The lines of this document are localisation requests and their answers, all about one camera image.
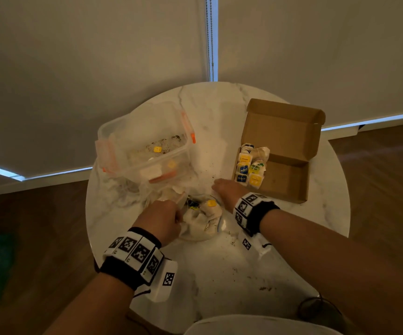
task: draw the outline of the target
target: person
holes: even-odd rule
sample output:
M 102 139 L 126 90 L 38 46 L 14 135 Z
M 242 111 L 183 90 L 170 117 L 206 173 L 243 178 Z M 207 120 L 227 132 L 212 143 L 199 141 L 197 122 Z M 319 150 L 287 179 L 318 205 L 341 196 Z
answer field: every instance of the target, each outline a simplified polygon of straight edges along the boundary
M 224 179 L 215 180 L 212 189 L 219 194 L 230 213 L 238 200 L 249 192 L 242 185 Z M 181 212 L 174 202 L 155 201 L 139 215 L 133 226 L 146 231 L 165 246 L 179 236 L 181 221 Z M 366 334 L 403 334 L 402 270 L 362 245 L 280 209 L 269 210 L 259 227 L 261 234 L 291 268 Z M 124 282 L 101 272 L 65 308 L 45 334 L 117 333 L 133 294 L 134 289 Z M 228 317 L 224 316 L 211 322 L 199 321 L 186 333 L 246 334 L 247 327 L 254 327 L 255 334 L 337 334 L 306 322 L 280 321 L 243 316 L 228 322 Z

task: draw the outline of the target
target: brown floor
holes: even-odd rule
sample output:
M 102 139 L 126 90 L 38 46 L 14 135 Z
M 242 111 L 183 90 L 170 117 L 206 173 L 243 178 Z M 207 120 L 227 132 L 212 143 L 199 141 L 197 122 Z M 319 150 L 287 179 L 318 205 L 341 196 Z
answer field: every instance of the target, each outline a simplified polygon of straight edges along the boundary
M 403 267 L 403 126 L 331 143 L 348 181 L 350 237 Z M 0 232 L 18 239 L 0 335 L 41 334 L 94 277 L 86 187 L 82 181 L 0 195 Z

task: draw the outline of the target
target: cardboard box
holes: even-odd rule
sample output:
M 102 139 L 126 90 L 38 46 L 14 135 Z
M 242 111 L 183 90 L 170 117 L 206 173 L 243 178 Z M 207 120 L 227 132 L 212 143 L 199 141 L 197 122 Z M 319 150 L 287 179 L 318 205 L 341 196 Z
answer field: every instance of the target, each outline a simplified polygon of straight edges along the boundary
M 289 202 L 307 201 L 309 160 L 318 151 L 326 114 L 320 109 L 259 99 L 249 101 L 247 112 L 241 144 L 270 149 L 262 185 L 248 188 Z

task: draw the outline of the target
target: cardboard flap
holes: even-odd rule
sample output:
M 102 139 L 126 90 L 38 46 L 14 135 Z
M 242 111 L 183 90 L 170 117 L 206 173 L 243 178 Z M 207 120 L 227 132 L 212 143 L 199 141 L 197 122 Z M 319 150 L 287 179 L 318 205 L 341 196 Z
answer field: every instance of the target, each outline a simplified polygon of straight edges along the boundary
M 308 161 L 318 151 L 325 113 L 320 109 L 251 99 L 242 144 L 268 147 L 270 153 Z

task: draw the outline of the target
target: clear plastic container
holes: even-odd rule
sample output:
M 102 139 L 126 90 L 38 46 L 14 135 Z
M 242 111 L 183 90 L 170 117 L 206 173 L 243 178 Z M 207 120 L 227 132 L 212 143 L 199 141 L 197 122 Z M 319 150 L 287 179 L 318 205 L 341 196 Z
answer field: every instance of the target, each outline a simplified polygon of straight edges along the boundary
M 193 143 L 184 109 L 173 102 L 142 104 L 99 128 L 98 165 L 110 177 L 156 183 L 187 171 Z

